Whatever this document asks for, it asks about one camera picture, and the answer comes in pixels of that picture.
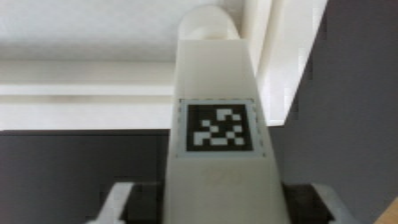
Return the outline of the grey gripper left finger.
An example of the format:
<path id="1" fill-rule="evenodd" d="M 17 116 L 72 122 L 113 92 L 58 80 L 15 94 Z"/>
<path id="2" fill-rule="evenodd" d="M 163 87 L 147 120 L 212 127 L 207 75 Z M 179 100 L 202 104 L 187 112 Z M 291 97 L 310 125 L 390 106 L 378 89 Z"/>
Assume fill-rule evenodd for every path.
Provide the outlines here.
<path id="1" fill-rule="evenodd" d="M 116 182 L 97 215 L 84 224 L 157 224 L 159 190 L 157 182 Z"/>

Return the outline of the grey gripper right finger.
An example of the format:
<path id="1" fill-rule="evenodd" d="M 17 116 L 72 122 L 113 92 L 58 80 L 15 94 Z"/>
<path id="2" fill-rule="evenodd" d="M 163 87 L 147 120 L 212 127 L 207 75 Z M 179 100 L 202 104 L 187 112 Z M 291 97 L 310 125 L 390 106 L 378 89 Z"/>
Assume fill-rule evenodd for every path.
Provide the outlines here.
<path id="1" fill-rule="evenodd" d="M 319 183 L 282 184 L 285 224 L 362 224 L 337 192 Z"/>

